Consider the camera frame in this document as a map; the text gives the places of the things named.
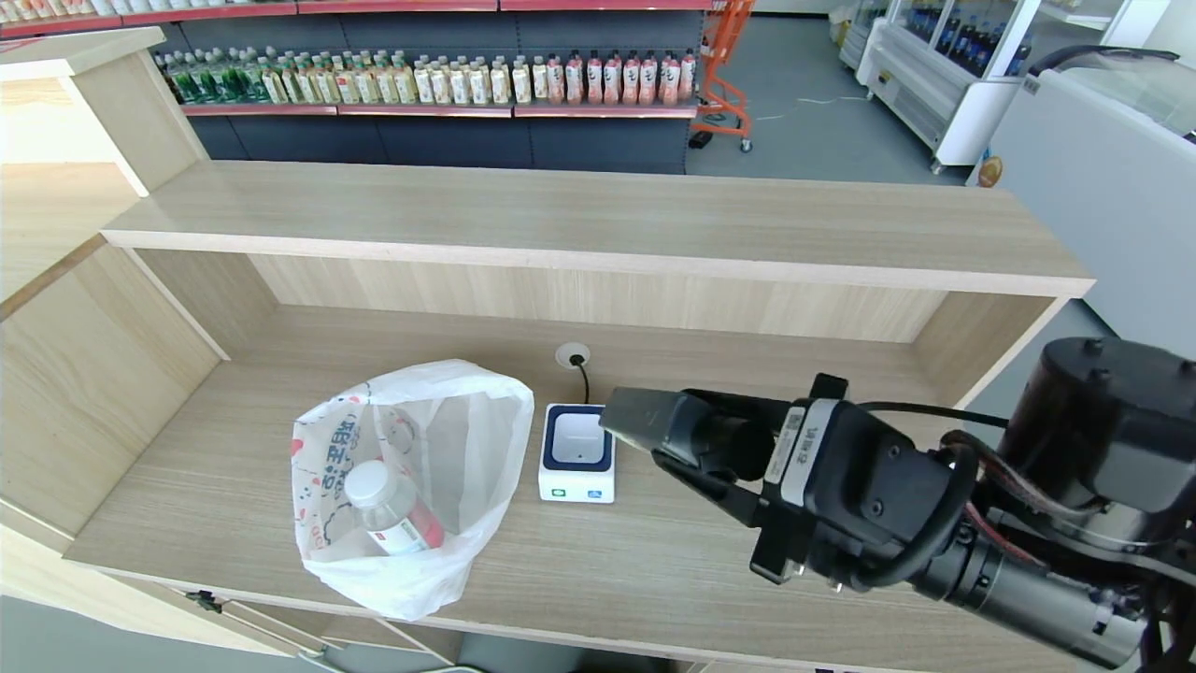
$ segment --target orange cart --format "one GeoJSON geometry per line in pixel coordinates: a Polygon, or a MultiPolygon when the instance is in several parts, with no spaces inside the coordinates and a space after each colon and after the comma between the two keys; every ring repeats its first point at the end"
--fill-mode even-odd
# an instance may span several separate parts
{"type": "Polygon", "coordinates": [[[751,117],[748,116],[748,97],[727,80],[719,77],[719,68],[731,60],[739,33],[751,16],[756,0],[715,0],[706,18],[702,33],[702,93],[697,106],[698,118],[707,115],[733,115],[734,128],[715,126],[703,121],[692,124],[694,130],[725,133],[739,136],[739,148],[751,152],[751,117]]]}

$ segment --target bottle label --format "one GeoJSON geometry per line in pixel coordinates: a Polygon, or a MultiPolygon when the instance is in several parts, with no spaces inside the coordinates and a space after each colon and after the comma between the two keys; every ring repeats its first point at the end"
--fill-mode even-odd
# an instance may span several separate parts
{"type": "Polygon", "coordinates": [[[371,531],[370,536],[390,556],[434,550],[445,542],[445,532],[440,521],[419,500],[415,501],[411,513],[397,526],[385,531],[371,531]]]}

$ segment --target floor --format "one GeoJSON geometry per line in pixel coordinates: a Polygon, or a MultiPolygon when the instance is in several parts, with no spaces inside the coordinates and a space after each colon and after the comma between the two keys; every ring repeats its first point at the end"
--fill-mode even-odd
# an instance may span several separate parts
{"type": "MultiPolygon", "coordinates": [[[[689,172],[743,177],[853,179],[867,182],[963,184],[966,169],[929,171],[929,149],[879,100],[864,99],[864,87],[837,59],[825,20],[755,17],[726,68],[728,80],[749,97],[756,120],[755,148],[716,136],[691,149],[689,172]]],[[[1033,367],[1045,335],[1100,334],[1082,304],[1068,306],[1021,359],[977,400],[976,409],[1008,414],[1033,367]]],[[[208,648],[120,631],[73,613],[16,599],[0,599],[0,669],[5,673],[87,671],[89,673],[312,673],[317,668],[287,660],[208,648]]],[[[431,657],[366,647],[329,655],[349,673],[414,673],[437,667],[431,657]]],[[[470,635],[462,663],[489,673],[568,673],[618,671],[649,673],[635,657],[542,643],[470,635]]]]}

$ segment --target white plastic bag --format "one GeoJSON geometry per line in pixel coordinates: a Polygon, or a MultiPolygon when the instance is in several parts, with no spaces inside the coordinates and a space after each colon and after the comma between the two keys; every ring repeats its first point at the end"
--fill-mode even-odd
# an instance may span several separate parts
{"type": "Polygon", "coordinates": [[[532,411],[521,383],[444,361],[372,379],[301,416],[291,483],[304,568],[396,619],[459,599],[519,483],[532,411]],[[445,528],[444,545],[390,557],[356,525],[344,476],[379,458],[410,475],[445,528]]]}

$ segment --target black cable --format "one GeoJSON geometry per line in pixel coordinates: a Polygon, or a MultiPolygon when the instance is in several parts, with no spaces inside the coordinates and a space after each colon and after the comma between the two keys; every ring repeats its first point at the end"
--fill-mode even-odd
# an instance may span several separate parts
{"type": "Polygon", "coordinates": [[[856,589],[890,587],[913,577],[954,532],[964,507],[971,501],[978,472],[976,449],[968,445],[956,447],[956,467],[926,525],[897,556],[875,568],[855,569],[852,573],[852,586],[856,589]]]}
{"type": "Polygon", "coordinates": [[[590,404],[590,375],[586,374],[586,359],[580,355],[569,356],[569,365],[581,371],[581,380],[586,383],[586,402],[584,404],[590,404]]]}
{"type": "Polygon", "coordinates": [[[936,408],[934,405],[916,405],[913,403],[864,403],[856,406],[869,412],[897,411],[903,414],[923,414],[927,416],[941,416],[942,418],[954,418],[956,421],[980,423],[981,426],[991,426],[994,428],[1007,428],[1009,426],[1008,420],[999,416],[989,416],[987,414],[976,414],[974,411],[963,411],[951,408],[936,408]]]}

